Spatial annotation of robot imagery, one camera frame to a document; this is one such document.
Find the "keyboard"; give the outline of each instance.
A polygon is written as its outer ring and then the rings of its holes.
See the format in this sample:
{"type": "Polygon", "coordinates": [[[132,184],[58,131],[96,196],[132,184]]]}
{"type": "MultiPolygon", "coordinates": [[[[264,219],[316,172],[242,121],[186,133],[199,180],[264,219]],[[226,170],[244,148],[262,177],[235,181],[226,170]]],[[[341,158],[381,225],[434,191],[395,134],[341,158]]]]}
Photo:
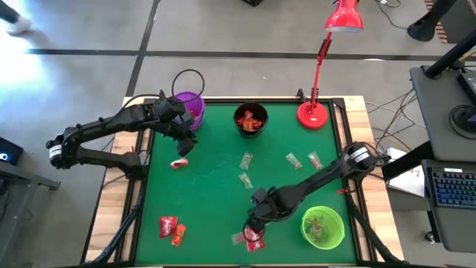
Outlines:
{"type": "Polygon", "coordinates": [[[436,206],[476,209],[476,172],[444,167],[429,171],[436,206]]]}

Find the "wooden table frame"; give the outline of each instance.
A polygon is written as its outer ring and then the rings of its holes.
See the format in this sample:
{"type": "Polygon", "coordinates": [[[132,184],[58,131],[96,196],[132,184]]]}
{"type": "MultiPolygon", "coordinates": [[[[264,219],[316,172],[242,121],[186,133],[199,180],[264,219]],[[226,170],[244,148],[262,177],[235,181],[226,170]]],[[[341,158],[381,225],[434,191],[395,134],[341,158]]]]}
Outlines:
{"type": "MultiPolygon", "coordinates": [[[[280,97],[204,97],[206,101],[219,100],[262,100],[262,101],[284,101],[295,99],[295,96],[280,97]]],[[[320,97],[320,99],[332,99],[334,112],[338,130],[336,138],[342,147],[352,141],[365,141],[370,144],[374,143],[373,134],[370,128],[370,122],[365,108],[364,98],[362,96],[341,96],[341,97],[320,97]]],[[[135,99],[130,105],[142,103],[143,98],[135,99]]],[[[112,145],[112,153],[125,153],[131,150],[135,151],[148,150],[151,144],[150,131],[146,130],[142,133],[117,133],[112,145]]],[[[380,169],[374,171],[375,174],[382,175],[380,169]]],[[[109,168],[105,172],[103,184],[122,175],[117,168],[109,168]]],[[[126,212],[131,210],[132,200],[136,200],[138,196],[141,181],[132,181],[125,178],[119,179],[111,183],[100,192],[97,207],[91,221],[89,235],[86,239],[81,263],[84,261],[94,260],[102,250],[107,246],[121,221],[126,216],[126,212]]],[[[354,184],[350,182],[349,187],[354,188],[354,184]]],[[[399,259],[403,260],[402,249],[400,246],[398,234],[396,231],[393,214],[390,207],[390,201],[387,195],[385,183],[373,176],[368,176],[362,183],[360,194],[354,193],[354,202],[363,211],[363,215],[369,220],[370,225],[376,234],[380,237],[384,245],[399,259]]],[[[358,243],[354,243],[356,254],[359,259],[365,261],[382,261],[382,257],[376,253],[372,247],[369,249],[368,239],[363,229],[353,217],[351,217],[351,226],[354,235],[358,236],[358,243]]],[[[129,228],[125,239],[109,261],[128,261],[135,260],[138,235],[137,224],[133,223],[129,228]]]]}

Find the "concrete floor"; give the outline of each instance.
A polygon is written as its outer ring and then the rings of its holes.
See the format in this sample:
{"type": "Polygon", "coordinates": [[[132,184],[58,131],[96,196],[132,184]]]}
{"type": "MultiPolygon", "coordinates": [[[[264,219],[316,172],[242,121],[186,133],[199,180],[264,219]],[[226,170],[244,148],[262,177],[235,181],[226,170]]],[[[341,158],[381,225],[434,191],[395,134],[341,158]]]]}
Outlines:
{"type": "MultiPolygon", "coordinates": [[[[0,136],[25,148],[22,167],[62,182],[58,192],[38,191],[31,208],[34,217],[25,222],[11,262],[14,266],[33,263],[34,267],[75,265],[83,251],[104,168],[55,170],[44,144],[67,126],[111,115],[120,108],[137,53],[100,56],[94,50],[139,50],[154,0],[7,2],[31,18],[36,30],[23,38],[0,33],[0,136]],[[61,50],[63,55],[23,53],[27,48],[61,50]],[[87,50],[82,51],[87,55],[74,55],[72,50],[87,50]]],[[[265,0],[256,8],[239,0],[161,0],[150,40],[143,48],[316,53],[333,8],[332,1],[315,0],[265,0]]],[[[361,1],[358,10],[364,31],[335,34],[331,54],[440,56],[452,47],[436,37],[430,42],[412,40],[389,24],[373,0],[361,1]]],[[[402,0],[401,7],[386,11],[394,23],[408,26],[426,8],[423,0],[402,0]]],[[[432,62],[411,58],[326,60],[321,94],[363,95],[366,101],[384,103],[411,88],[408,69],[422,64],[432,62]]],[[[205,95],[293,95],[299,88],[311,88],[315,61],[145,57],[135,94],[170,92],[173,77],[184,68],[203,73],[205,95]]],[[[194,76],[184,76],[177,89],[197,85],[194,76]]],[[[398,106],[392,103],[389,107],[398,106]]],[[[407,114],[422,123],[417,102],[408,107],[407,114]]],[[[385,128],[392,116],[379,111],[370,114],[370,120],[374,127],[385,128]]],[[[401,120],[396,130],[407,124],[401,120]]],[[[398,136],[410,147],[428,139],[421,127],[398,136]]],[[[104,138],[88,146],[99,149],[107,141],[104,138]]],[[[423,241],[421,234],[428,231],[428,221],[421,214],[398,211],[395,218],[405,257],[411,263],[476,263],[476,255],[447,252],[423,241]]]]}

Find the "green table surface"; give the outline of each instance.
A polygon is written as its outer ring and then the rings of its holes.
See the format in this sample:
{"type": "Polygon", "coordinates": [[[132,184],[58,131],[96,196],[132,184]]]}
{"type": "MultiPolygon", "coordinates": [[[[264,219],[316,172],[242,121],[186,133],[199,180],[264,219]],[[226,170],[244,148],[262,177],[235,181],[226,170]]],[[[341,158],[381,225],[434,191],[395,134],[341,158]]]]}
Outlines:
{"type": "Polygon", "coordinates": [[[316,172],[307,155],[317,152],[324,166],[337,158],[332,122],[319,131],[302,128],[296,120],[296,103],[263,105],[267,128],[256,139],[238,133],[232,115],[237,105],[207,105],[199,143],[187,155],[189,165],[173,170],[178,158],[176,141],[157,135],[150,159],[149,180],[138,241],[136,264],[354,264],[356,256],[340,179],[309,195],[288,220],[266,226],[266,247],[248,252],[245,243],[233,245],[231,235],[241,232],[258,188],[268,189],[301,182],[316,172]],[[247,171],[239,168],[243,154],[253,154],[247,171]],[[295,170],[286,160],[294,153],[303,164],[295,170]],[[246,172],[254,186],[245,189],[239,179],[246,172]],[[345,238],[332,250],[311,246],[300,233],[301,217],[316,205],[339,213],[345,238]],[[158,220],[177,216],[187,227],[180,246],[171,237],[159,238],[158,220]]]}

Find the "shoe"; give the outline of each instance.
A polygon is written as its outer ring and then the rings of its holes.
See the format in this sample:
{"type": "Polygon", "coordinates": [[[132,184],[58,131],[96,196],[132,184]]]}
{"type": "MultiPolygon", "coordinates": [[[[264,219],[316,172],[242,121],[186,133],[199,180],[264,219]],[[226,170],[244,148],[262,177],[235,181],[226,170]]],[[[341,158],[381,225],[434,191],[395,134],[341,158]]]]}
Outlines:
{"type": "Polygon", "coordinates": [[[7,28],[7,33],[10,35],[17,35],[24,33],[25,31],[30,30],[31,22],[30,20],[19,16],[18,21],[15,23],[10,23],[7,28]]]}

